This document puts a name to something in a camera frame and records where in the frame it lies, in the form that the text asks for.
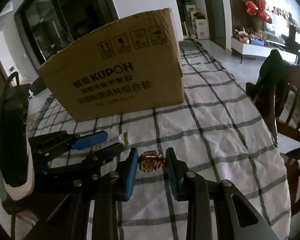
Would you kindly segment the black white checkered tablecloth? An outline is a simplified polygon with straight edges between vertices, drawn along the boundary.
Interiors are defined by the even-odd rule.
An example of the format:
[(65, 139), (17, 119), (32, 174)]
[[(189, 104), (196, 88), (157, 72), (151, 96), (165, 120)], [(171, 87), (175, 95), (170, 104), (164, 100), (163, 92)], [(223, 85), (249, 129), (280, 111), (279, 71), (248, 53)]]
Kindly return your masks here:
[[(185, 102), (179, 105), (75, 122), (50, 96), (31, 122), (30, 136), (66, 130), (80, 135), (128, 132), (140, 153), (174, 148), (178, 159), (206, 180), (230, 180), (279, 239), (288, 239), (287, 171), (260, 113), (243, 88), (199, 43), (179, 43)], [(176, 202), (162, 169), (138, 172), (132, 198), (118, 204), (119, 239), (185, 239), (187, 203)]]

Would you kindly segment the brown cardboard box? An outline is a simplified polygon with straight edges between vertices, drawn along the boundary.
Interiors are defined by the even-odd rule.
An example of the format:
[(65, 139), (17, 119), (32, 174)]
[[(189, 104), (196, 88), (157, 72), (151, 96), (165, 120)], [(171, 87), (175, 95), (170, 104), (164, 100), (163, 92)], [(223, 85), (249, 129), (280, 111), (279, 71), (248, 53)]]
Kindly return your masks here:
[(47, 60), (39, 75), (76, 121), (180, 104), (173, 12), (146, 11), (106, 24)]

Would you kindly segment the white gold candy wrapper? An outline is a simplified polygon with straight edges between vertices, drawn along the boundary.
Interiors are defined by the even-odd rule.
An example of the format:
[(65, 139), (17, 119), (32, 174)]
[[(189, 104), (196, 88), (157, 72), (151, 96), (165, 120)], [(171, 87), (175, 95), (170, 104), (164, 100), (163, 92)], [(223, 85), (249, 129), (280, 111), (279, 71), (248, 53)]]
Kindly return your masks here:
[(104, 143), (104, 145), (106, 147), (108, 147), (115, 143), (120, 143), (122, 145), (128, 145), (129, 144), (128, 132), (123, 132), (123, 133), (119, 134), (118, 136), (107, 139), (106, 142)]

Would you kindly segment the black glass sliding door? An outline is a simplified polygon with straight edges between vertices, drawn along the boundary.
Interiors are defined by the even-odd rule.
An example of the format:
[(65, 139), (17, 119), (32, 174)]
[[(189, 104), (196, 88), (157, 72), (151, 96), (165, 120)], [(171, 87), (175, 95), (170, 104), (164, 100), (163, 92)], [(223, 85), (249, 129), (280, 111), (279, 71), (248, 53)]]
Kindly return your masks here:
[(15, 22), (35, 70), (72, 42), (117, 20), (113, 0), (22, 0)]

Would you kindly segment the gold brown candy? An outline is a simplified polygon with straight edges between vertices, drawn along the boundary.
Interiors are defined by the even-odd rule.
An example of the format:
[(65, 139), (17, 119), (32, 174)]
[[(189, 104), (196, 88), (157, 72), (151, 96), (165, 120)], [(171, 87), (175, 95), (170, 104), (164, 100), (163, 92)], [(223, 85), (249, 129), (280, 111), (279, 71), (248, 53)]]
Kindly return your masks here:
[(145, 151), (138, 158), (139, 170), (145, 173), (157, 171), (165, 162), (165, 157), (156, 150)]

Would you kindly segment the red balloon decoration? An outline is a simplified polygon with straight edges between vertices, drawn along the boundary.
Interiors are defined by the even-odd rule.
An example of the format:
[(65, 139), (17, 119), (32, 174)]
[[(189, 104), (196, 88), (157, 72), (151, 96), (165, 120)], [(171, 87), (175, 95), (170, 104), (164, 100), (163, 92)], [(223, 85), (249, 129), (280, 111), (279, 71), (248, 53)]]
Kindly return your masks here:
[(273, 23), (273, 19), (265, 12), (266, 8), (266, 1), (265, 0), (257, 0), (257, 4), (255, 4), (252, 1), (246, 1), (246, 12), (250, 16), (258, 15), (264, 22), (267, 22), (269, 24)]

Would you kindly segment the brown wooden chair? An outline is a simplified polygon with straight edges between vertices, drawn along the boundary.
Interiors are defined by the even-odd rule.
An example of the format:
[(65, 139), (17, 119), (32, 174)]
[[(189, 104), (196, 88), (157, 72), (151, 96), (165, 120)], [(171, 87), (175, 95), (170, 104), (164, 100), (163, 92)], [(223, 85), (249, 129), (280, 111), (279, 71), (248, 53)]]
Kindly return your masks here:
[[(276, 102), (281, 107), (289, 102), (291, 105), (287, 108), (288, 115), (285, 119), (279, 116), (276, 118), (277, 132), (300, 143), (300, 66), (290, 66), (282, 83), (283, 91), (276, 94)], [(283, 153), (282, 157), (287, 169), (291, 213), (294, 216), (300, 212), (300, 147)]]

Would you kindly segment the small cardboard box on floor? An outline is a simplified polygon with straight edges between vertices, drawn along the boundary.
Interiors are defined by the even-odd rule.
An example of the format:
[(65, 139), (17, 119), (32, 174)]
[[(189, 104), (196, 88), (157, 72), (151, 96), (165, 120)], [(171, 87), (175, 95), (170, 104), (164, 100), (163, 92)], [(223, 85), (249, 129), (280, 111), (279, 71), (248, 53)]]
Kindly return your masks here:
[(188, 40), (188, 39), (195, 40), (195, 39), (196, 39), (196, 36), (193, 35), (193, 34), (191, 34), (191, 35), (185, 35), (185, 36), (184, 36), (184, 39), (185, 39), (185, 40)]

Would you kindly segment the white tv cabinet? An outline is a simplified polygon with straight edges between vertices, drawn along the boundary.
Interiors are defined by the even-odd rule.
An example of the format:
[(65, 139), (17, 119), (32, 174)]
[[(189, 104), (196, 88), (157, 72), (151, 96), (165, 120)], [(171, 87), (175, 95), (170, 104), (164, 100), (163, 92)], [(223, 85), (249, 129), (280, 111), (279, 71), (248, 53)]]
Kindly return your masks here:
[(286, 46), (277, 42), (266, 41), (264, 46), (256, 44), (242, 43), (231, 38), (232, 55), (239, 55), (241, 63), (245, 58), (265, 59), (270, 55), (273, 49), (277, 49), (283, 60), (289, 63), (296, 63), (297, 55), (286, 51)]

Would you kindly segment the white storage box in hallway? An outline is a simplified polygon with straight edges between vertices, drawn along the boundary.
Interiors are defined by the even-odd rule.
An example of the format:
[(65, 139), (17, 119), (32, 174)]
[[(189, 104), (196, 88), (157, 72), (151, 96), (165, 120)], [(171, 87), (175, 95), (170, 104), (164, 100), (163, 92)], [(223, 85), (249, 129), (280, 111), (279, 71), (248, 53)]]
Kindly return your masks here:
[(199, 40), (207, 40), (209, 38), (209, 28), (207, 20), (198, 19), (196, 22), (197, 38)]

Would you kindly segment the dark green garment on chair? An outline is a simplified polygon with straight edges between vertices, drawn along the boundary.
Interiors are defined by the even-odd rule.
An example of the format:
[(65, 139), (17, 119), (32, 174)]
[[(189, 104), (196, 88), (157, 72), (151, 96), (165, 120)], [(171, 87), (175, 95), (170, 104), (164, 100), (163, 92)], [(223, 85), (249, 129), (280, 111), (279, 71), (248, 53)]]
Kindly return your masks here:
[(277, 49), (273, 49), (260, 68), (256, 84), (245, 84), (246, 94), (264, 119), (271, 113), (274, 105), (271, 93), (275, 91), (276, 85), (283, 79), (288, 68), (289, 63), (282, 58)]

